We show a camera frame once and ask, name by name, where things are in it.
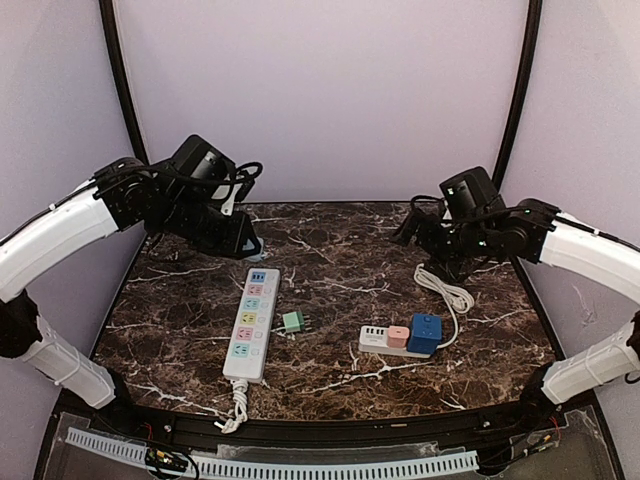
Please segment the pink plug adapter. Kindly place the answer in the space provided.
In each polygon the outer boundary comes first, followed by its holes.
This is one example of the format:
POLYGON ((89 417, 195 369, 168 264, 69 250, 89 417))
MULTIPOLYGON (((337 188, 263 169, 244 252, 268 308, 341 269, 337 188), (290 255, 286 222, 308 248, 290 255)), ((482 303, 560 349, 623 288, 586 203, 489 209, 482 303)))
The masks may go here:
POLYGON ((387 346, 393 349, 404 349, 410 337, 410 329, 404 326, 390 326, 387 330, 387 346))

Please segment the blue cube socket adapter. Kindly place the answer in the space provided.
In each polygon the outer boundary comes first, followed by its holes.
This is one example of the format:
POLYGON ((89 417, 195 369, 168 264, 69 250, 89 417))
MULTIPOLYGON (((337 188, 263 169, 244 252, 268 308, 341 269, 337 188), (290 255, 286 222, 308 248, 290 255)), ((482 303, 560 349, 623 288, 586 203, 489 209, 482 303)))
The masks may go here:
POLYGON ((442 321, 439 316, 414 314, 406 349, 411 353, 432 355, 442 342, 442 321))

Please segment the green plug adapter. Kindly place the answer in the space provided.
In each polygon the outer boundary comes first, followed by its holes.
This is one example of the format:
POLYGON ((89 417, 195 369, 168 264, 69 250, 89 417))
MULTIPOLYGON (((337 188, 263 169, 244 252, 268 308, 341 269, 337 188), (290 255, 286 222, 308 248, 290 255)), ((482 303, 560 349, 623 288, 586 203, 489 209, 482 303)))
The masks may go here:
POLYGON ((283 314, 282 321, 286 333, 300 333, 305 329, 305 319, 301 311, 283 314))

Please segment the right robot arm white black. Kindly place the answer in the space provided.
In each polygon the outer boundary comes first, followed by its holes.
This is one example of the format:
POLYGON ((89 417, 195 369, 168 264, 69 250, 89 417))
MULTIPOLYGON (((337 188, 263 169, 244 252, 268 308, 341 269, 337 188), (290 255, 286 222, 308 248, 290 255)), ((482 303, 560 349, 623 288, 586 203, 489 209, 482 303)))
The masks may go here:
MULTIPOLYGON (((532 264, 577 274, 637 302, 639 250, 580 222, 556 206, 526 199, 515 207, 457 210, 436 200, 427 212, 412 204, 392 235, 393 242, 415 242, 436 269, 452 277, 468 258, 518 257, 532 264)), ((639 369, 639 319, 560 361, 538 368, 521 395, 525 403, 551 407, 639 369)))

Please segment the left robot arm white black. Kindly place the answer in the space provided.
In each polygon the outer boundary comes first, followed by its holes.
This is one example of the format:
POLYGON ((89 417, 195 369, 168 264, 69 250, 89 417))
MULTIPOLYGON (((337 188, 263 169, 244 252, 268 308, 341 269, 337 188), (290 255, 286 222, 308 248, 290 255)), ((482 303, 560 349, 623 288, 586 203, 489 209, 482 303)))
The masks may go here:
POLYGON ((262 173, 259 162, 237 166, 213 151, 194 162, 146 165, 122 158, 95 172, 62 200, 1 241, 1 355, 40 371, 88 406, 125 402, 119 375, 62 338, 39 313, 27 287, 84 247, 134 225, 170 233, 214 257, 245 259, 262 246, 248 215, 233 208, 262 173))

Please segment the light blue plug adapter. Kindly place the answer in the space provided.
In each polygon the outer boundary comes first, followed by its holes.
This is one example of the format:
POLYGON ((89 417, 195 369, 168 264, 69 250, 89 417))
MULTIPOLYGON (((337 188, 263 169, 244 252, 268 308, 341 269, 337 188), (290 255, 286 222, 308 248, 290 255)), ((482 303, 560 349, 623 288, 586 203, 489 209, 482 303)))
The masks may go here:
POLYGON ((257 243, 248 240, 243 246, 243 252, 246 253, 245 260, 248 262, 257 263, 263 261, 266 257, 263 239, 258 237, 257 243))

